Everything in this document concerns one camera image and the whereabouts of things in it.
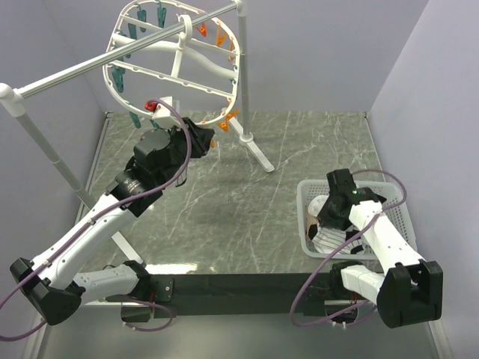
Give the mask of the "white round clip hanger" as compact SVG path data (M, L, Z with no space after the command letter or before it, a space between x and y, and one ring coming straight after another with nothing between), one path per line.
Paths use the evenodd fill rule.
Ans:
M182 14L177 15L177 20L185 28L177 34L172 34L170 37L172 41L159 40L155 43L146 46L146 51L163 51L174 54L174 60L172 62L171 71L169 74L161 73L157 70L148 69L146 67L140 67L126 62L123 57L119 57L107 64L103 65L103 78L106 87L109 89L110 94L117 100L120 105L129 112L136 113L140 120L147 118L151 120L152 113L144 109L140 109L132 105L129 101L123 98L122 93L118 93L112 78L112 66L122 67L127 71L133 73L140 73L143 75L151 76L158 80L164 80L176 85L181 85L185 88L191 88L193 90L203 91L209 95L216 95L224 98L227 101L227 106L224 107L219 116L214 117L211 120L202 120L200 126L208 126L218 124L219 122L227 121L225 116L233 111L233 106L237 100L237 88L240 78L240 62L241 62L241 50L242 41L238 39L230 28L219 18L213 16L208 20L213 22L218 27L218 22L222 23L223 30L228 33L228 38L219 48L214 43L208 43L203 40L199 40L193 37L193 30L197 29L201 35L205 38L207 35L207 25L204 20L193 20L192 14L204 15L206 12L202 9L193 7L189 4L182 3L180 1L155 1L157 5L157 19L158 24L154 25L147 21L147 12L143 8L145 4L149 4L149 1L132 1L127 4L120 12L118 20L115 24L114 31L109 39L107 52L111 52L121 46L129 45L139 40L137 31L146 32L161 31L165 27L165 20L168 9L166 6L172 6L177 9L183 10ZM227 79L231 82L230 90L219 90L189 81L187 79L180 78L180 69L183 59L187 57L208 72L215 76L219 76L223 79Z

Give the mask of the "black and white striped sock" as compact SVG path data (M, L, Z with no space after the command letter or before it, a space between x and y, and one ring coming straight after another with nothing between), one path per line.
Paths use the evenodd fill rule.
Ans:
M188 162L185 161L174 174L173 184L176 188L181 187L187 181Z

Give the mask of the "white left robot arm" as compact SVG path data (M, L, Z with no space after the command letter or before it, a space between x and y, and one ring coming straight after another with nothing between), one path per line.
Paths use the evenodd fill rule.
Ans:
M160 199L165 188L182 186L190 160L208 153L214 130L187 117L182 122L183 128L145 132L124 170L75 227L49 250L32 260L19 258L10 266L22 294L48 325L62 323L92 301L111 296L150 298L151 275L137 260L90 273L80 270L108 239Z

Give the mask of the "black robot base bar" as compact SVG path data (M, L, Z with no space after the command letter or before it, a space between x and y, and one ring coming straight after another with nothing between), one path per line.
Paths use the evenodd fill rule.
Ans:
M166 306L176 316L288 313L308 277L306 273L154 274L141 300ZM296 309L306 316L323 316L358 298L334 289L330 275L320 273Z

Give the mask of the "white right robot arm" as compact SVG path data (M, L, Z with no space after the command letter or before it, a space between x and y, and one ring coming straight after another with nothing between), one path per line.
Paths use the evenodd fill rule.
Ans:
M335 265L329 291L336 298L351 292L376 305L386 326L398 328L432 322L442 316L443 271L434 260L425 260L391 223L380 196L355 184L348 169L327 173L329 196L317 218L321 226L358 229L370 246L383 273L363 265Z

